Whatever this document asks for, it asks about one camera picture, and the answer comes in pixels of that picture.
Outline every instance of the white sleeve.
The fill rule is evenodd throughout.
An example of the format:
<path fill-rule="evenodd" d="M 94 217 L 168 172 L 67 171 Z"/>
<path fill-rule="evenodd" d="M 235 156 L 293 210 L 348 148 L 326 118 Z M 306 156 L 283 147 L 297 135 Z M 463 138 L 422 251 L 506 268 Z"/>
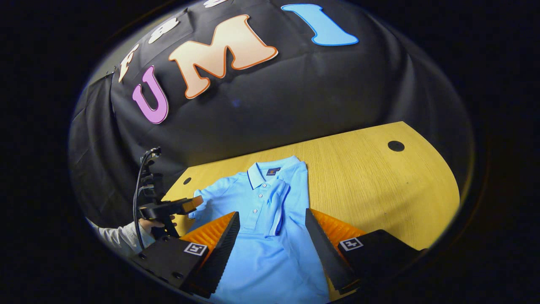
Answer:
<path fill-rule="evenodd" d="M 100 228 L 88 218 L 86 220 L 99 238 L 116 253 L 125 257 L 130 257 L 141 252 L 137 232 L 135 231 L 135 222 L 131 222 L 124 227 L 118 227 L 115 229 Z M 139 225 L 144 247 L 147 248 L 149 245 L 155 242 L 155 239 L 148 234 L 139 223 L 137 224 Z"/>

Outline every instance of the peach letter m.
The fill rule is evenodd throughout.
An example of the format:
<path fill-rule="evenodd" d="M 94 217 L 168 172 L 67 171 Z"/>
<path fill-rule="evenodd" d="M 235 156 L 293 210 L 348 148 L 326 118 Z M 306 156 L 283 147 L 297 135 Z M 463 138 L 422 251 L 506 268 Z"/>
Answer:
<path fill-rule="evenodd" d="M 176 61 L 186 82 L 186 98 L 193 99 L 210 86 L 208 78 L 197 72 L 199 67 L 217 78 L 225 77 L 227 49 L 233 54 L 232 68 L 243 70 L 274 58 L 275 47 L 267 46 L 247 24 L 248 15 L 240 15 L 218 24 L 210 45 L 187 41 L 170 55 Z"/>

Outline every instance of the pink letter u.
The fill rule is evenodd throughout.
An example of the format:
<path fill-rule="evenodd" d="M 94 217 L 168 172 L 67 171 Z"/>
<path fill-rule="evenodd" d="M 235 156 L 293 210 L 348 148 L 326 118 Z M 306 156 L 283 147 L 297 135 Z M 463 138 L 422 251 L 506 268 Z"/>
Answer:
<path fill-rule="evenodd" d="M 135 90 L 133 90 L 133 100 L 137 102 L 144 116 L 146 116 L 150 122 L 159 124 L 167 118 L 168 102 L 156 77 L 154 77 L 154 66 L 151 66 L 146 70 L 143 75 L 143 81 L 150 87 L 152 94 L 158 101 L 158 106 L 155 109 L 150 108 L 146 99 L 144 99 L 142 93 L 143 87 L 140 84 L 137 84 Z"/>

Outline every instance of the orange soft finger pad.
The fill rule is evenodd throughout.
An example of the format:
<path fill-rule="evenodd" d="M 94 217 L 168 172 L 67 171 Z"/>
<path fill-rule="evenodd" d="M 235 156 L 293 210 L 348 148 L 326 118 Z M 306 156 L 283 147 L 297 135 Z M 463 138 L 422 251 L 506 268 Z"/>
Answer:
<path fill-rule="evenodd" d="M 201 267 L 204 265 L 206 260 L 212 255 L 212 251 L 215 248 L 215 245 L 218 243 L 221 235 L 227 228 L 227 225 L 231 221 L 234 212 L 226 214 L 218 219 L 211 221 L 210 223 L 204 224 L 201 227 L 191 231 L 188 234 L 185 234 L 180 239 L 188 242 L 193 242 L 197 244 L 204 244 L 208 246 L 208 254 L 201 263 Z"/>
<path fill-rule="evenodd" d="M 336 249 L 337 253 L 339 253 L 341 258 L 346 261 L 345 257 L 338 249 L 339 242 L 364 235 L 366 232 L 317 210 L 311 208 L 309 210 L 313 216 L 315 216 L 315 219 L 321 226 L 322 230 L 324 230 L 326 236 Z"/>

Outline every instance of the black cable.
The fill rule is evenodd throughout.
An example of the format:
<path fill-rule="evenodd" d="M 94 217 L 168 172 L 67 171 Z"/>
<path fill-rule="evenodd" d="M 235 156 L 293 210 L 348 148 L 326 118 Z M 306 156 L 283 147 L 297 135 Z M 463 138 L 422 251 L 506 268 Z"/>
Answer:
<path fill-rule="evenodd" d="M 140 168 L 139 168 L 139 174 L 137 175 L 137 184 L 135 185 L 135 194 L 133 195 L 133 221 L 135 222 L 135 231 L 137 233 L 137 238 L 139 239 L 139 244 L 141 247 L 141 250 L 144 250 L 144 244 L 143 244 L 143 238 L 140 234 L 139 229 L 139 221 L 137 220 L 137 197 L 139 196 L 139 180 L 140 180 L 140 174 L 143 171 L 143 168 L 146 163 L 146 159 L 152 154 L 151 150 L 147 152 L 143 160 L 141 161 Z"/>
<path fill-rule="evenodd" d="M 140 193 L 143 192 L 144 190 L 152 189 L 152 188 L 154 188 L 154 185 L 148 185 L 148 186 L 140 187 L 139 190 L 137 191 L 137 197 L 139 197 Z"/>

